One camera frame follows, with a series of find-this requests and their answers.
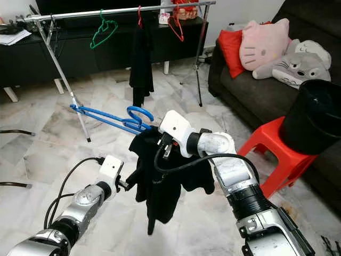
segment paper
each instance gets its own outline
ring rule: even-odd
[[[31,33],[25,29],[15,35],[0,35],[0,44],[12,45],[29,35],[31,35]]]

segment red bag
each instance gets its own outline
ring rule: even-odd
[[[173,4],[197,3],[199,0],[172,0]],[[198,16],[196,6],[180,7],[173,10],[174,16],[179,20],[195,19]]]

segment red hanger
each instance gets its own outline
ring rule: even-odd
[[[137,16],[139,18],[139,21],[137,22],[138,26],[142,28],[142,16],[141,16],[141,6],[139,5],[139,10],[137,11]]]
[[[176,10],[177,10],[176,13],[178,13],[178,11],[179,11],[179,4],[177,4]],[[179,35],[179,34],[175,31],[175,29],[173,28],[173,26],[172,26],[171,23],[169,22],[171,18],[173,18],[175,25],[176,25],[177,27],[179,27],[179,29],[180,29],[180,34],[181,34],[181,35]],[[180,39],[180,41],[183,42],[183,41],[184,41],[184,36],[183,36],[181,24],[180,24],[180,22],[179,22],[179,18],[178,18],[177,16],[174,17],[174,14],[173,14],[172,16],[170,16],[170,17],[168,18],[168,25],[170,26],[170,28],[172,29],[172,31],[174,32],[174,34]]]

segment television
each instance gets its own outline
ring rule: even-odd
[[[161,0],[36,0],[41,15],[160,5]]]

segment red pillow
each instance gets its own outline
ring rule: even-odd
[[[220,48],[223,51],[225,61],[229,67],[232,78],[236,78],[238,75],[245,71],[245,68],[241,65],[239,58],[241,35],[241,30],[222,30],[218,38]]]

